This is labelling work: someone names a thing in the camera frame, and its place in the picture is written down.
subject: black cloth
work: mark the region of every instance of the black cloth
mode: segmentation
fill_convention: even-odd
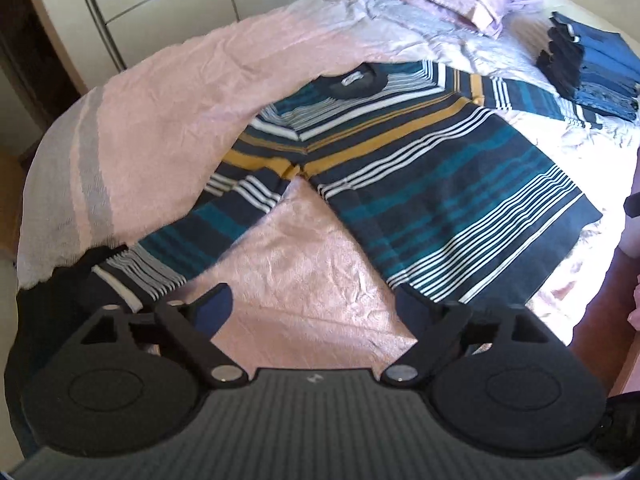
[[[25,458],[39,446],[22,412],[22,391],[91,316],[92,312],[75,302],[79,284],[95,264],[115,252],[106,247],[91,249],[75,265],[57,268],[46,282],[18,292],[18,332],[4,370],[4,394],[11,426]]]

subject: circular pad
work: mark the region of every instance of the circular pad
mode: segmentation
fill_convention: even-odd
[[[553,454],[584,441],[606,398],[563,347],[494,346],[460,359],[433,382],[431,401],[466,440],[515,456]]]
[[[178,430],[198,385],[178,364],[113,344],[78,346],[38,373],[22,396],[41,444],[80,456],[152,446]]]
[[[527,412],[550,406],[562,395],[562,390],[553,375],[535,368],[520,368],[490,377],[486,393],[497,404]]]

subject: striped sweater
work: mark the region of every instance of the striped sweater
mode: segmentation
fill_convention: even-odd
[[[536,86],[435,62],[320,77],[251,121],[190,213],[94,267],[81,303],[156,302],[215,264],[295,176],[391,288],[524,303],[600,213],[494,109],[601,127]]]

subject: white bedsheet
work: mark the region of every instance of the white bedsheet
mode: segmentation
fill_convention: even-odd
[[[552,90],[533,66],[547,25],[513,16],[496,41],[398,0],[300,0],[166,48],[94,89],[48,131],[24,193],[20,286],[90,247],[132,243],[183,216],[251,117],[318,75],[363,61],[433,59]],[[615,119],[587,131],[502,115],[603,213],[528,304],[568,343],[624,228],[640,130]],[[177,296],[191,300],[218,281],[232,285],[236,303],[215,341],[247,370],[380,370],[413,341],[385,284],[302,181]]]

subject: blue cloth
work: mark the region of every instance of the blue cloth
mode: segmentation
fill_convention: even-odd
[[[572,87],[581,89],[583,84],[593,83],[626,97],[636,97],[638,95],[636,82],[631,78],[611,72],[593,63],[582,63],[579,69],[576,70],[566,59],[564,53],[556,49],[552,43],[550,44],[551,48],[556,51],[553,62],[554,72],[561,73],[562,78]]]
[[[586,55],[589,52],[592,53],[591,56],[594,52],[604,54],[640,76],[640,59],[617,32],[606,32],[589,27],[560,12],[553,12],[551,21],[556,26],[556,30],[578,49],[583,50]]]
[[[562,52],[564,58],[575,70],[580,70],[583,63],[591,63],[599,65],[610,72],[631,78],[633,81],[640,82],[640,72],[636,72],[608,54],[591,48],[583,48],[578,43],[572,43],[557,28],[550,29],[548,34],[552,40],[549,44],[551,53]]]
[[[627,121],[636,119],[638,104],[635,99],[595,83],[583,83],[580,88],[575,88],[567,81],[562,65],[544,51],[536,65],[565,99],[589,107],[601,115],[616,116]]]

